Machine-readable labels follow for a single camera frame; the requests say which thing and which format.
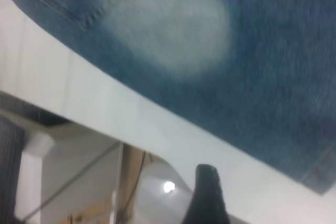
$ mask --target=black object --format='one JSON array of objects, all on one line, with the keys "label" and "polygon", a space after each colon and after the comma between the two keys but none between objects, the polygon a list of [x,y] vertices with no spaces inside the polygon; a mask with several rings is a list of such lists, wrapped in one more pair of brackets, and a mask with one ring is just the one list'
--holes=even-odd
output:
[{"label": "black object", "polygon": [[19,223],[14,219],[17,182],[25,131],[0,116],[0,223]]},{"label": "black object", "polygon": [[198,165],[196,186],[182,224],[230,224],[215,167]]},{"label": "black object", "polygon": [[70,121],[65,118],[3,92],[0,92],[0,109],[47,127],[70,123]]}]

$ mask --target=glossy white surface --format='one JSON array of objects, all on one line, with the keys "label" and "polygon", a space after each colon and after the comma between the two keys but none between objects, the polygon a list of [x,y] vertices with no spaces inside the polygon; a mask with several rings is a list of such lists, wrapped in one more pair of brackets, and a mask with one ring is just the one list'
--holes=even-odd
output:
[{"label": "glossy white surface", "polygon": [[[336,187],[323,197],[314,194],[107,76],[37,28],[10,0],[0,6],[1,90],[164,158],[191,188],[197,164],[216,166],[227,209],[242,220],[335,223]],[[34,38],[27,38],[27,29]]]}]

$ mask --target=denim seam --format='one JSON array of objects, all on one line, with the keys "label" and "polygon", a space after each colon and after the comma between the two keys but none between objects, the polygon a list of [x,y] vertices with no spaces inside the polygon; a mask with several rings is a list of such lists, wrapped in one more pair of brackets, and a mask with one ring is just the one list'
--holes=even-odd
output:
[{"label": "denim seam", "polygon": [[90,28],[94,22],[96,22],[100,17],[106,13],[111,6],[118,4],[122,0],[107,0],[105,5],[102,5],[100,8],[94,9],[89,12],[83,19],[80,19],[78,16],[70,12],[66,7],[62,6],[60,2],[55,0],[39,0],[44,5],[48,6],[56,13],[60,14],[62,17],[68,21],[78,25],[83,31]]}]

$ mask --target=blue denim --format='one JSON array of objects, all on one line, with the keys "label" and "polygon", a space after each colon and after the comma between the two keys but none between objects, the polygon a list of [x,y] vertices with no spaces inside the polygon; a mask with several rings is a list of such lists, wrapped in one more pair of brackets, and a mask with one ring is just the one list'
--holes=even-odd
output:
[{"label": "blue denim", "polygon": [[162,107],[318,193],[336,181],[336,0],[13,1]]}]

